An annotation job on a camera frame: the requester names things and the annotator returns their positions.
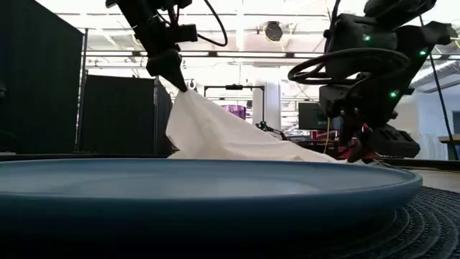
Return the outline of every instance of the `black woven placemat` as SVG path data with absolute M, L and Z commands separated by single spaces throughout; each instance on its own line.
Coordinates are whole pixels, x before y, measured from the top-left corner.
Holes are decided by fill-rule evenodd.
M 286 245 L 283 253 L 265 255 L 276 258 L 460 258 L 460 194 L 423 187 L 414 200 L 397 209 L 393 217 L 367 229 L 338 233 L 329 243 L 316 240 L 315 245 Z

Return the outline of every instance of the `pole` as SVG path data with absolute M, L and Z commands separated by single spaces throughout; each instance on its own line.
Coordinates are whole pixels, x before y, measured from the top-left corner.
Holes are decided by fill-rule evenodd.
M 78 125 L 77 139 L 75 151 L 81 152 L 81 126 L 83 121 L 83 101 L 85 96 L 86 84 L 86 51 L 88 49 L 88 28 L 85 29 L 85 38 L 83 40 L 83 62 L 81 65 L 81 80 L 80 80 L 80 101 L 78 102 Z
M 261 86 L 262 90 L 262 121 L 265 121 L 265 86 Z

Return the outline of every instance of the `blue plate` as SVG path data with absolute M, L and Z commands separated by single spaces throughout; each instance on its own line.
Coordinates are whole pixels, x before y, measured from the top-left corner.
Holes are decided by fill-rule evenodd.
M 247 240 L 391 214 L 407 171 L 279 161 L 73 159 L 0 163 L 0 231 L 72 240 Z

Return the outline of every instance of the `purple object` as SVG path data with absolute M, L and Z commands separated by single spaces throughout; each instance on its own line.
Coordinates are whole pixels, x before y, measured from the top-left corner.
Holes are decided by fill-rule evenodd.
M 231 112 L 232 114 L 237 115 L 242 119 L 246 119 L 246 107 L 241 105 L 222 105 L 226 111 Z

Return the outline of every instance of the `black curtain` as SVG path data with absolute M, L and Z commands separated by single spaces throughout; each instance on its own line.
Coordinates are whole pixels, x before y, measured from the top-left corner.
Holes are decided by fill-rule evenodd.
M 153 79 L 86 78 L 81 151 L 154 155 Z
M 167 121 L 170 118 L 173 103 L 171 96 L 161 84 L 156 80 L 155 85 L 155 155 L 167 157 L 173 153 L 173 146 L 166 137 Z
M 72 152 L 83 35 L 34 0 L 1 1 L 0 20 L 0 131 L 20 153 Z

